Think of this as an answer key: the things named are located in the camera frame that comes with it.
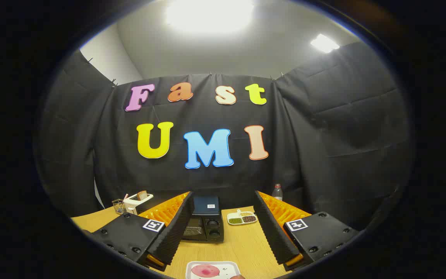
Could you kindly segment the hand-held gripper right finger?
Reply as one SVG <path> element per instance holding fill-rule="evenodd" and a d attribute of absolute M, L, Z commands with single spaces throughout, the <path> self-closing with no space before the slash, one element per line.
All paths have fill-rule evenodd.
<path fill-rule="evenodd" d="M 359 233 L 327 212 L 310 214 L 259 191 L 253 208 L 271 252 L 286 271 L 329 256 Z"/>

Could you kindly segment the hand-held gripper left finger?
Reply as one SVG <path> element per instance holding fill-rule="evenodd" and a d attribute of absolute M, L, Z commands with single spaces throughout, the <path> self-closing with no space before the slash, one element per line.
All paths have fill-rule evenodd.
<path fill-rule="evenodd" d="M 186 192 L 140 215 L 123 213 L 97 230 L 82 231 L 124 258 L 165 271 L 184 236 L 192 210 L 192 192 Z"/>

